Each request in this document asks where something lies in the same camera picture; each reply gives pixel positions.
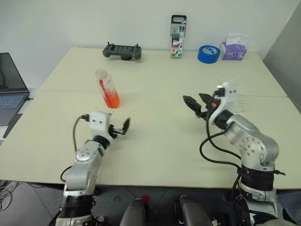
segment tissue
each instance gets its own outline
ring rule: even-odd
[[[248,36],[243,34],[229,34],[227,40],[222,42],[220,51],[222,60],[242,60],[246,54],[245,44]]]

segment wire bundle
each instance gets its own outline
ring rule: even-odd
[[[0,180],[0,212],[6,210],[13,200],[13,191],[19,185],[17,181]],[[2,202],[9,197],[9,202],[6,206]]]

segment gray game controller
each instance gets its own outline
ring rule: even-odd
[[[132,57],[136,60],[139,60],[141,58],[141,54],[142,49],[140,46],[138,46],[138,44],[135,46],[118,46],[108,42],[106,48],[103,49],[103,55],[105,57],[115,55],[120,56],[123,60],[130,60]]]

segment transparent plastic object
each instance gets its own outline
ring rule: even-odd
[[[96,82],[103,95],[103,99],[109,108],[117,108],[120,103],[112,77],[105,69],[95,71]]]

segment purple tissue box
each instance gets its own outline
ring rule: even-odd
[[[238,44],[227,45],[222,42],[221,47],[222,60],[242,60],[246,54],[246,47]]]

